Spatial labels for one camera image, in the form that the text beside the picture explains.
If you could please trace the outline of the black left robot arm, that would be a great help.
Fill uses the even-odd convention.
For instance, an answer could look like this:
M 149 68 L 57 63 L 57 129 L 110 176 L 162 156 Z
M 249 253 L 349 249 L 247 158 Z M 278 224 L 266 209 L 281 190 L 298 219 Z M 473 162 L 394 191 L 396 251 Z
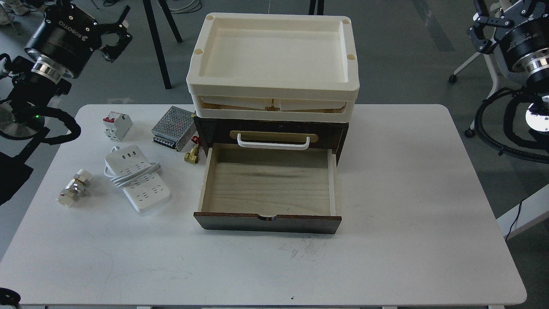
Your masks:
M 12 77 L 12 90 L 1 101 L 1 135 L 31 139 L 45 127 L 45 117 L 56 118 L 67 135 L 43 138 L 56 145 L 77 139 L 80 125 L 74 117 L 49 107 L 53 96 L 66 95 L 69 78 L 78 78 L 96 50 L 106 61 L 115 61 L 132 40 L 124 11 L 115 23 L 100 24 L 69 0 L 57 0 L 45 10 L 44 20 L 25 46 L 29 58 L 1 55 L 1 77 Z

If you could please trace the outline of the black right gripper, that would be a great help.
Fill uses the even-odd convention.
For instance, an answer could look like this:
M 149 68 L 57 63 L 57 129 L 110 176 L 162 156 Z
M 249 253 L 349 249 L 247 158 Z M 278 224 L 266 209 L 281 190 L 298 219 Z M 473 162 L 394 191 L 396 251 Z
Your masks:
M 533 11 L 529 16 L 519 12 L 504 11 L 503 18 L 490 17 L 487 12 L 473 16 L 473 26 L 467 30 L 475 50 L 492 53 L 495 44 L 484 33 L 486 26 L 496 31 L 495 39 L 509 72 L 548 72 L 548 12 Z

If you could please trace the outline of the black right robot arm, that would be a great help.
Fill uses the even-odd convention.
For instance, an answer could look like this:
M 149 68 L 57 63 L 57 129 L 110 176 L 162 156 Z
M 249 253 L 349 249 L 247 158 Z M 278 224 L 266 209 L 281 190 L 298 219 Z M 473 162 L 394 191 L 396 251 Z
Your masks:
M 475 113 L 472 129 L 467 137 L 477 134 L 480 139 L 498 151 L 521 160 L 548 163 L 548 156 L 533 153 L 533 149 L 548 151 L 548 7 L 536 1 L 523 1 L 519 12 L 506 11 L 499 18 L 490 17 L 483 4 L 476 1 L 477 13 L 468 35 L 475 49 L 485 55 L 500 47 L 506 69 L 525 73 L 527 80 L 517 90 L 501 88 L 488 98 Z M 516 148 L 491 137 L 483 127 L 483 114 L 490 104 L 511 96 L 503 117 L 503 132 Z M 525 119 L 532 140 L 523 139 L 514 132 L 516 108 L 527 103 Z

